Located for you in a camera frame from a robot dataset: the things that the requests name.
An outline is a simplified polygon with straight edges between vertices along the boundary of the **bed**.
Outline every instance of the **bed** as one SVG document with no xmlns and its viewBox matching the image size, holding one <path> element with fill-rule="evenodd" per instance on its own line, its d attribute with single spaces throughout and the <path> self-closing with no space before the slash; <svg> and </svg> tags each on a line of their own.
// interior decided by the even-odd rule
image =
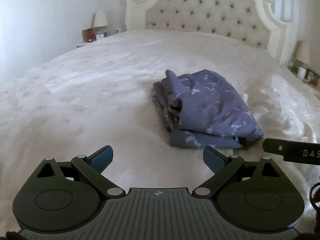
<svg viewBox="0 0 320 240">
<path fill-rule="evenodd" d="M 166 69 L 216 71 L 236 88 L 266 137 L 317 142 L 319 94 L 283 66 L 291 23 L 274 19 L 268 0 L 127 1 L 127 32 L 0 85 L 0 235 L 19 229 L 12 201 L 45 157 L 69 161 L 111 145 L 115 157 L 103 175 L 125 190 L 193 190 L 210 178 L 201 149 L 168 145 L 151 100 L 152 84 Z M 207 9 L 215 6 L 221 9 Z M 313 230 L 308 192 L 319 181 L 319 167 L 285 163 L 264 153 L 261 141 L 222 153 L 248 161 L 272 157 L 305 199 L 300 231 Z"/>
</svg>

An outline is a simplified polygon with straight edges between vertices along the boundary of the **white lampshade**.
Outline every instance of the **white lampshade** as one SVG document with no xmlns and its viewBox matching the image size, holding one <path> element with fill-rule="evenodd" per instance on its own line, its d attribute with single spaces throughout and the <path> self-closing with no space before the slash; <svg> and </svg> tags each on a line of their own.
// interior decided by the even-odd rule
<svg viewBox="0 0 320 240">
<path fill-rule="evenodd" d="M 310 45 L 307 42 L 300 42 L 296 59 L 304 64 L 310 65 Z"/>
<path fill-rule="evenodd" d="M 100 27 L 106 27 L 108 26 L 108 19 L 106 16 L 106 13 L 104 10 L 97 10 L 95 16 L 94 16 L 94 22 L 93 27 L 94 28 L 100 28 Z"/>
</svg>

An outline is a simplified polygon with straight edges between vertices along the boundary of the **tufted headboard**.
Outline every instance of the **tufted headboard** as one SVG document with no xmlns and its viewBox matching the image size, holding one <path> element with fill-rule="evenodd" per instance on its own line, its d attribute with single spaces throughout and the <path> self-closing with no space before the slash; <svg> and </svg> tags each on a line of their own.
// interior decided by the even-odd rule
<svg viewBox="0 0 320 240">
<path fill-rule="evenodd" d="M 214 33 L 267 49 L 281 63 L 290 56 L 292 24 L 275 19 L 268 0 L 127 0 L 126 27 Z"/>
</svg>

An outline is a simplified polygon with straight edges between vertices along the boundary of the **purple camouflage clothing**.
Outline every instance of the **purple camouflage clothing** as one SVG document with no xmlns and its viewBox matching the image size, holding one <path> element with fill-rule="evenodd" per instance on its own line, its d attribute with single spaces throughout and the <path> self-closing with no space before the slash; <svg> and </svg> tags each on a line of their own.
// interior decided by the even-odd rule
<svg viewBox="0 0 320 240">
<path fill-rule="evenodd" d="M 153 103 L 175 147 L 243 148 L 263 137 L 237 91 L 219 74 L 202 70 L 153 84 Z"/>
</svg>

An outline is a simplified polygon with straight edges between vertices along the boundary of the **headboard post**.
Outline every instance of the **headboard post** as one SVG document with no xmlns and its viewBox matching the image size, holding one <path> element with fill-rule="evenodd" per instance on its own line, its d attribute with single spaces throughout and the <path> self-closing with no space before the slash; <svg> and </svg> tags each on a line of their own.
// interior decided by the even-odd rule
<svg viewBox="0 0 320 240">
<path fill-rule="evenodd" d="M 228 36 L 230 38 L 234 38 L 237 40 L 242 40 L 243 42 L 247 43 L 250 46 L 253 47 L 259 47 L 260 46 L 268 50 L 269 54 L 275 58 L 277 61 L 279 61 L 281 64 L 284 64 L 288 61 L 290 57 L 290 34 L 292 29 L 292 23 L 289 22 L 283 22 L 279 19 L 276 19 L 272 13 L 271 10 L 271 4 L 267 0 L 245 0 L 247 3 L 252 3 L 252 14 L 246 16 L 244 8 L 241 8 L 241 6 L 234 6 L 233 4 L 226 4 L 226 0 L 222 0 L 224 2 L 223 5 L 221 5 L 220 8 L 223 8 L 226 10 L 226 14 L 230 15 L 230 12 L 235 12 L 236 18 L 229 17 L 231 19 L 227 19 L 230 22 L 230 29 L 233 28 L 236 30 L 239 30 L 236 32 L 231 32 L 230 30 L 225 30 L 225 26 L 227 26 L 227 20 L 225 20 L 223 15 L 223 11 L 214 11 L 215 17 L 212 18 L 212 25 L 217 25 L 217 19 L 220 20 L 220 32 L 218 31 L 219 28 L 217 28 L 217 32 L 215 28 L 209 28 L 210 23 L 210 12 L 205 12 L 204 7 L 202 9 L 199 9 L 201 11 L 201 14 L 193 13 L 192 6 L 196 8 L 200 8 L 199 4 L 195 5 L 195 3 L 204 3 L 202 0 L 172 0 L 170 3 L 170 6 L 172 6 L 171 11 L 168 5 L 166 4 L 167 0 L 127 0 L 127 11 L 126 11 L 126 27 L 127 30 L 143 30 L 148 28 L 152 29 L 168 29 L 168 30 L 179 30 L 179 31 L 199 31 L 199 32 L 209 32 L 209 33 L 215 33 L 220 34 L 223 36 Z M 183 7 L 184 11 L 182 11 L 179 15 L 179 10 L 175 8 L 181 7 L 185 3 L 185 7 Z M 208 1 L 208 4 L 206 4 L 206 9 L 212 8 L 212 10 L 216 10 L 215 5 L 219 4 L 219 1 L 216 0 L 215 4 L 213 3 L 214 0 Z M 168 17 L 171 17 L 171 20 L 173 24 L 169 27 L 169 21 L 165 26 L 164 23 L 164 16 L 166 15 L 163 9 L 159 9 L 157 6 L 167 6 L 166 8 L 169 8 L 168 11 L 170 11 L 170 14 L 168 14 Z M 160 24 L 156 23 L 148 23 L 147 22 L 147 14 L 149 14 L 149 9 L 155 10 L 152 12 L 152 17 L 157 18 L 159 21 L 162 21 Z M 193 15 L 193 20 L 189 20 L 191 18 L 188 18 L 186 16 L 186 10 L 191 10 L 191 14 Z M 257 25 L 252 24 L 252 19 L 256 18 Z M 199 24 L 195 25 L 194 21 L 195 19 L 198 19 Z M 262 34 L 260 36 L 263 37 L 264 42 L 259 42 L 257 40 L 257 35 L 253 33 L 248 33 L 248 29 L 253 28 L 258 29 Z"/>
</svg>

